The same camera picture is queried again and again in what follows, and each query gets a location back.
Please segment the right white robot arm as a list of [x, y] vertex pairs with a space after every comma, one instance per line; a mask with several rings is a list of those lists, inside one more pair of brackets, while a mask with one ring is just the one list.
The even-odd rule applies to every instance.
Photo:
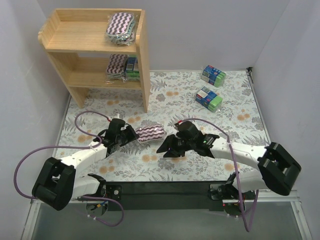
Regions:
[[241, 163], [254, 171], [236, 172], [226, 182], [225, 190], [234, 196], [255, 190], [271, 190], [288, 196], [301, 172], [301, 165], [279, 143], [254, 146], [230, 142], [216, 134], [204, 134], [190, 121], [176, 124], [177, 133], [167, 136], [157, 149], [165, 158], [180, 158], [187, 151], [213, 159]]

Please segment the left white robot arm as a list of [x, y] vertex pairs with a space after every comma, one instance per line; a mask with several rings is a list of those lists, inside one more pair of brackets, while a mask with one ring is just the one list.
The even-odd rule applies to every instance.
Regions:
[[61, 159], [48, 158], [32, 188], [32, 196], [57, 211], [62, 210], [73, 199], [85, 196], [105, 197], [106, 180], [94, 173], [83, 176], [82, 172], [138, 137], [133, 127], [124, 120], [112, 119], [108, 128], [94, 136], [88, 147]]

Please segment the pink wavy sponge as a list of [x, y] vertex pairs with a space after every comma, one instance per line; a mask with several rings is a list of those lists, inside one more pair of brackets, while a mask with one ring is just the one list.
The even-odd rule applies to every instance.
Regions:
[[108, 23], [104, 38], [116, 45], [128, 46], [135, 40], [136, 18], [130, 12], [114, 13]]
[[127, 54], [111, 54], [105, 70], [106, 83], [113, 84], [115, 81], [126, 81]]
[[164, 140], [167, 137], [167, 132], [161, 124], [138, 127], [135, 132], [138, 135], [137, 141], [140, 144]]

